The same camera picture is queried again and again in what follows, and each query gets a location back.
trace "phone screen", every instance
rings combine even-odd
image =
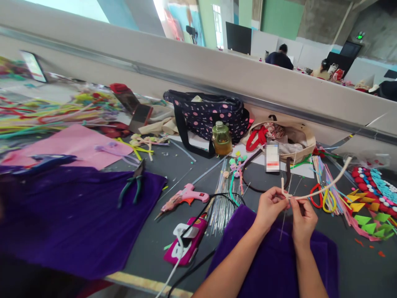
[[[43,71],[41,70],[40,64],[38,63],[34,54],[20,51],[23,59],[26,62],[27,67],[29,68],[32,77],[39,82],[47,83],[47,79],[44,76]]]

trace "hand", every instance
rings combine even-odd
[[[318,217],[307,199],[296,200],[291,198],[292,211],[294,213],[294,227],[292,238],[295,249],[310,249],[310,238],[316,227]]]
[[[285,208],[289,208],[289,202],[281,193],[281,188],[272,187],[267,192],[261,194],[259,198],[258,213],[252,228],[264,237],[270,230],[278,214]]]

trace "purple fabric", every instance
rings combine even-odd
[[[122,270],[166,182],[145,172],[138,203],[133,183],[117,209],[132,176],[88,167],[57,167],[24,181],[2,176],[0,251],[86,279]]]
[[[256,214],[240,206],[230,219],[207,275],[232,251],[254,223]],[[275,222],[259,246],[238,297],[299,297],[296,257],[291,237],[292,224],[285,223],[280,242],[280,222]],[[330,298],[339,297],[339,259],[337,246],[314,231],[311,250]]]

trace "window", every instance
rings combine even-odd
[[[223,49],[222,17],[220,16],[220,6],[212,4],[212,9],[214,11],[216,46]]]

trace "white bag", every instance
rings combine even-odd
[[[329,70],[328,70],[328,73],[330,74],[331,77],[332,77],[332,75],[334,74],[334,72],[338,69],[338,67],[339,67],[339,64],[335,64],[335,63],[333,63],[333,64],[330,66],[330,68],[329,68]]]

